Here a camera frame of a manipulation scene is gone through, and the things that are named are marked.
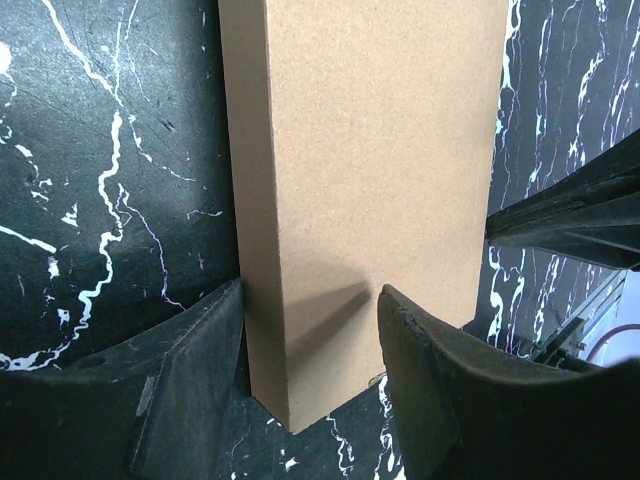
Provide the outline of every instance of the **brown cardboard box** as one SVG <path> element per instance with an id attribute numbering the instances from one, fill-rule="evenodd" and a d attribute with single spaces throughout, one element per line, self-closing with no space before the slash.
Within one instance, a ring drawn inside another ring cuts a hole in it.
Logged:
<path id="1" fill-rule="evenodd" d="M 391 283 L 474 315 L 507 0 L 219 0 L 253 395 L 299 432 L 383 372 Z"/>

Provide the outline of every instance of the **cable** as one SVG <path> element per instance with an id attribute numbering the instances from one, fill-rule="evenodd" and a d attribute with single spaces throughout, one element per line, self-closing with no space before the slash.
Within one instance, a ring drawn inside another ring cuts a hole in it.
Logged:
<path id="1" fill-rule="evenodd" d="M 587 362 L 592 362 L 600 349 L 605 345 L 605 343 L 607 343 L 613 337 L 615 337 L 619 333 L 628 332 L 630 330 L 640 330 L 640 324 L 630 323 L 628 325 L 620 325 L 619 327 L 609 330 L 600 338 L 600 340 L 596 342 L 594 347 L 591 349 L 589 355 L 587 356 Z"/>

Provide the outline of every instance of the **black plastic part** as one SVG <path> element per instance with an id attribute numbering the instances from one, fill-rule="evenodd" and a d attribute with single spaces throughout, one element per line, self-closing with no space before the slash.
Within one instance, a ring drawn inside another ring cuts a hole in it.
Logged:
<path id="1" fill-rule="evenodd" d="M 0 478 L 214 478 L 240 282 L 65 370 L 0 372 Z"/>
<path id="2" fill-rule="evenodd" d="M 558 349 L 585 324 L 585 320 L 580 317 L 572 319 L 564 328 L 559 328 L 538 347 L 535 347 L 529 356 L 529 360 L 536 363 L 549 365 Z"/>
<path id="3" fill-rule="evenodd" d="M 640 269 L 640 130 L 542 192 L 487 219 L 500 246 Z"/>
<path id="4" fill-rule="evenodd" d="M 588 374 L 529 362 L 429 315 L 393 287 L 378 324 L 406 478 L 630 478 L 640 362 Z"/>
<path id="5" fill-rule="evenodd" d="M 563 370 L 571 370 L 572 372 L 587 373 L 594 370 L 602 370 L 602 367 L 590 362 L 585 362 L 580 358 L 574 357 L 566 350 L 559 348 L 552 358 L 549 359 L 547 365 L 551 365 L 556 368 L 562 368 Z"/>

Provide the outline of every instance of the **cardboard box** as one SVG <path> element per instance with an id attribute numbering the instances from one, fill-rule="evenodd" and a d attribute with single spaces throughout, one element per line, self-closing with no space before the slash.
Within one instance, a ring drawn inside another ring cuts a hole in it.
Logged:
<path id="1" fill-rule="evenodd" d="M 290 431 L 384 370 L 391 283 L 474 316 L 507 0 L 219 0 L 253 395 Z"/>

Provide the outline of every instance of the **marble background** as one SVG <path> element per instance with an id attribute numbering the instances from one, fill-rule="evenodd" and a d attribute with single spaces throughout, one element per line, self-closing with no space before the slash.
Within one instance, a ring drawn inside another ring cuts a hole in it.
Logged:
<path id="1" fill-rule="evenodd" d="M 212 0 L 0 0 L 0 368 L 63 368 L 237 275 Z M 490 212 L 637 125 L 640 2 L 509 0 Z M 526 356 L 607 274 L 485 251 L 466 330 Z M 404 478 L 386 379 L 297 436 L 241 352 L 219 479 Z"/>

